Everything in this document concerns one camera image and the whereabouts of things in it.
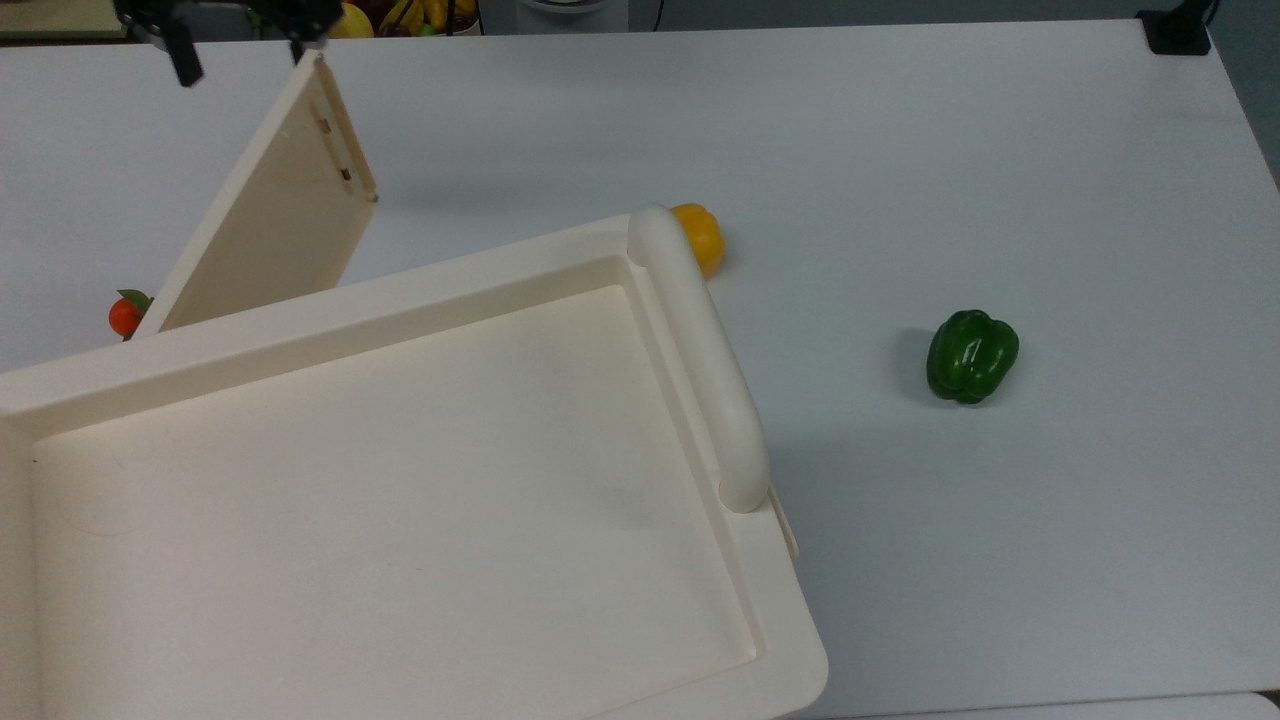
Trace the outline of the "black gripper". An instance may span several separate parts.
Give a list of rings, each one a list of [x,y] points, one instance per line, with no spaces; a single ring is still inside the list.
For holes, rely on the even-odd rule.
[[[137,38],[166,49],[175,77],[184,88],[204,78],[204,68],[189,29],[189,18],[205,8],[252,12],[289,40],[291,59],[300,64],[305,42],[320,40],[343,17],[340,1],[114,1],[118,20]]]

